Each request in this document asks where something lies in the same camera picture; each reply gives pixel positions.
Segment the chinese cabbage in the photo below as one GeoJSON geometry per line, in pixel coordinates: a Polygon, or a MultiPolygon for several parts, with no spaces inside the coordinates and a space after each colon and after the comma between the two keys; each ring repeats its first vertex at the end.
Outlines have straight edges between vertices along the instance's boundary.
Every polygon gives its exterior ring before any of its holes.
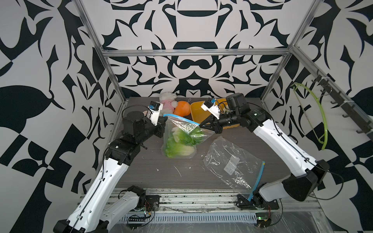
{"type": "Polygon", "coordinates": [[[169,158],[188,157],[195,153],[195,148],[193,146],[178,143],[174,138],[169,137],[164,151],[166,156],[169,158]]]}
{"type": "Polygon", "coordinates": [[[178,127],[174,127],[172,132],[176,142],[189,146],[199,145],[208,138],[208,135],[200,127],[196,127],[189,133],[178,127]]]}

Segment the clear zipper bag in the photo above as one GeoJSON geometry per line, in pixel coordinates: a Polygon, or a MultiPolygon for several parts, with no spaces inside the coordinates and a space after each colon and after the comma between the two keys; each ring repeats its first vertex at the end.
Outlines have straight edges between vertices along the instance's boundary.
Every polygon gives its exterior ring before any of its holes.
{"type": "Polygon", "coordinates": [[[163,135],[162,153],[168,158],[192,158],[197,146],[214,135],[214,132],[202,129],[199,123],[184,117],[165,114],[167,118],[163,135]]]}
{"type": "Polygon", "coordinates": [[[243,191],[249,201],[254,196],[265,167],[263,160],[222,136],[210,145],[204,164],[224,184],[243,191]]]}

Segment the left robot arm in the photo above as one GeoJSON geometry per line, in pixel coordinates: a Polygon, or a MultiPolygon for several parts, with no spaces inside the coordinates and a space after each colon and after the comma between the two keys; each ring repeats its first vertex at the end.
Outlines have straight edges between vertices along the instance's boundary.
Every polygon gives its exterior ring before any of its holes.
{"type": "Polygon", "coordinates": [[[108,233],[131,210],[145,205],[145,190],[129,187],[122,198],[105,208],[114,188],[152,136],[161,138],[166,116],[133,111],[123,119],[123,130],[104,152],[103,165],[82,202],[68,219],[56,223],[55,233],[108,233]]]}

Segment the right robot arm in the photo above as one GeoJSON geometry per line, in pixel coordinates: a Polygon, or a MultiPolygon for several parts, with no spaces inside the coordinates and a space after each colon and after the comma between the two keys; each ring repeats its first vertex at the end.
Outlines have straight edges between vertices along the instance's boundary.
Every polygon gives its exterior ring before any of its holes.
{"type": "Polygon", "coordinates": [[[262,107],[252,109],[241,93],[226,97],[228,112],[222,113],[216,99],[208,99],[201,108],[210,115],[200,128],[222,133],[224,127],[240,125],[261,138],[282,159],[290,175],[272,183],[266,183],[256,190],[259,203],[272,202],[284,197],[303,202],[321,183],[329,171],[329,164],[317,161],[294,143],[280,130],[272,116],[262,107]]]}

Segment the yellow plastic tray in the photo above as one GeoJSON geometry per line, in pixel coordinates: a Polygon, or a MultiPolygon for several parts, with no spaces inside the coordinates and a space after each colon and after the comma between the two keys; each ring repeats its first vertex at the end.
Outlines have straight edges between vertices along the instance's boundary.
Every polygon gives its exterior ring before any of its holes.
{"type": "MultiPolygon", "coordinates": [[[[210,116],[210,113],[208,111],[204,111],[201,106],[205,101],[199,101],[194,102],[190,104],[190,114],[192,117],[192,120],[197,123],[202,123],[203,120],[205,120],[208,116],[210,116]]],[[[220,104],[220,109],[227,112],[228,105],[226,103],[225,98],[217,99],[217,102],[220,104]]]]}

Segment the white teddy bear pink shirt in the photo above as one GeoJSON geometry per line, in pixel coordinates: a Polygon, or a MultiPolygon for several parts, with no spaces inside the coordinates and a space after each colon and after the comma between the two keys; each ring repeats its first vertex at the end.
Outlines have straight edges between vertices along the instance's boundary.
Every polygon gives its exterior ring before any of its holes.
{"type": "Polygon", "coordinates": [[[161,114],[173,114],[175,108],[178,106],[178,101],[176,101],[177,95],[171,92],[161,93],[159,100],[163,104],[161,114]]]}

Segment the orange plush toy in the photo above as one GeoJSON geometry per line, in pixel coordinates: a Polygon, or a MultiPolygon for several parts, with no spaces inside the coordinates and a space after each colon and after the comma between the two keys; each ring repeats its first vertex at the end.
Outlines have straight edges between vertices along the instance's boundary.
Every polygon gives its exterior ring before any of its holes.
{"type": "Polygon", "coordinates": [[[186,117],[190,115],[190,104],[186,101],[179,101],[173,112],[174,115],[186,117]]]}

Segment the left small circuit board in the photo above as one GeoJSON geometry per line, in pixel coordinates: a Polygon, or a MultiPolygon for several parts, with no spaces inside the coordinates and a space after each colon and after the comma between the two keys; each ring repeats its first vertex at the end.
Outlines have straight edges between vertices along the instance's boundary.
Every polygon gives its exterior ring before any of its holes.
{"type": "Polygon", "coordinates": [[[131,215],[127,219],[126,225],[130,229],[136,229],[138,227],[143,227],[147,225],[151,220],[152,220],[151,215],[146,215],[146,216],[131,215]]]}

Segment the small circuit board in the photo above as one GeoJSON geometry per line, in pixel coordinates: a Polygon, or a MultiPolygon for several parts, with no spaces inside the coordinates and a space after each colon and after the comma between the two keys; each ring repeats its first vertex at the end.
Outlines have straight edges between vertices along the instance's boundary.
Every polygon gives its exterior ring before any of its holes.
{"type": "Polygon", "coordinates": [[[131,215],[127,219],[126,225],[130,229],[136,229],[138,227],[143,227],[147,225],[151,220],[152,220],[151,215],[146,215],[146,216],[131,215]]]}
{"type": "Polygon", "coordinates": [[[265,229],[272,224],[271,214],[268,213],[256,213],[256,224],[258,228],[265,229]]]}

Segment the right small circuit board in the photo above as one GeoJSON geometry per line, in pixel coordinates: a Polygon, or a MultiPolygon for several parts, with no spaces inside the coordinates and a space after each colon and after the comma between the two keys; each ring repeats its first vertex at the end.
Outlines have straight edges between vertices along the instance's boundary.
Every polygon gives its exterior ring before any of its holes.
{"type": "Polygon", "coordinates": [[[258,228],[265,229],[272,224],[271,214],[268,213],[256,213],[256,224],[258,228]]]}

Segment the black hook rack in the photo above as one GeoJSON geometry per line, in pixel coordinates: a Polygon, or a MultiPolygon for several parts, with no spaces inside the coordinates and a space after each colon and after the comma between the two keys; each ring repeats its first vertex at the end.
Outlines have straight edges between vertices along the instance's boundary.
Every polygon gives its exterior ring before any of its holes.
{"type": "Polygon", "coordinates": [[[365,134],[370,140],[373,140],[373,120],[366,114],[358,104],[352,100],[335,82],[328,76],[322,76],[322,73],[317,70],[312,72],[315,79],[313,83],[317,83],[322,87],[321,96],[330,96],[331,104],[340,107],[345,114],[344,118],[350,118],[358,127],[358,134],[365,134]]]}

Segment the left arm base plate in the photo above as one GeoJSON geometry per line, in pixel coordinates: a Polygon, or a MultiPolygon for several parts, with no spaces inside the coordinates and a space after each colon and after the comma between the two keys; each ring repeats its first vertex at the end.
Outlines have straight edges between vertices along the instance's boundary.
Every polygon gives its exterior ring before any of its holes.
{"type": "Polygon", "coordinates": [[[133,211],[156,211],[159,208],[160,196],[159,195],[146,195],[141,196],[133,211]]]}

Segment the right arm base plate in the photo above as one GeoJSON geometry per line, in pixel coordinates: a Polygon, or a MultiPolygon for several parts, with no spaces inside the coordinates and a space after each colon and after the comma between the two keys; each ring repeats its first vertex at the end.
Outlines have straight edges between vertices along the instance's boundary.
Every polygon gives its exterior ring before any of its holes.
{"type": "Polygon", "coordinates": [[[238,194],[236,206],[240,210],[278,210],[278,201],[267,202],[259,194],[254,194],[251,199],[249,197],[238,194]]]}

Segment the green hoop on wall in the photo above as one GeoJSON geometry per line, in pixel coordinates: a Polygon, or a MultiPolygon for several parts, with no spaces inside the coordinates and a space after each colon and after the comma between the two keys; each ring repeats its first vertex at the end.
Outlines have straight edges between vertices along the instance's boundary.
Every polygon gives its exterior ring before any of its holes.
{"type": "Polygon", "coordinates": [[[322,106],[322,103],[321,103],[321,97],[324,96],[324,94],[321,94],[321,96],[317,97],[315,95],[315,93],[309,88],[307,87],[306,85],[302,84],[302,83],[293,83],[291,85],[291,89],[293,90],[293,93],[296,97],[296,100],[298,101],[299,103],[299,106],[301,108],[301,112],[303,113],[303,115],[306,117],[306,120],[307,122],[309,123],[311,129],[312,129],[312,132],[314,133],[317,141],[319,144],[321,144],[321,150],[325,150],[326,149],[326,146],[328,144],[328,139],[329,139],[329,131],[328,131],[328,122],[327,122],[327,117],[326,117],[326,114],[325,114],[325,111],[324,111],[324,108],[322,106]],[[311,122],[311,119],[310,117],[308,116],[307,114],[307,111],[306,109],[304,108],[301,100],[300,100],[300,97],[299,95],[297,94],[297,90],[299,88],[302,88],[306,91],[306,93],[308,93],[315,101],[318,109],[319,109],[319,113],[320,113],[320,117],[321,117],[321,120],[322,120],[322,125],[323,125],[323,133],[322,135],[318,136],[316,131],[315,131],[315,127],[313,126],[312,122],[311,122]]]}

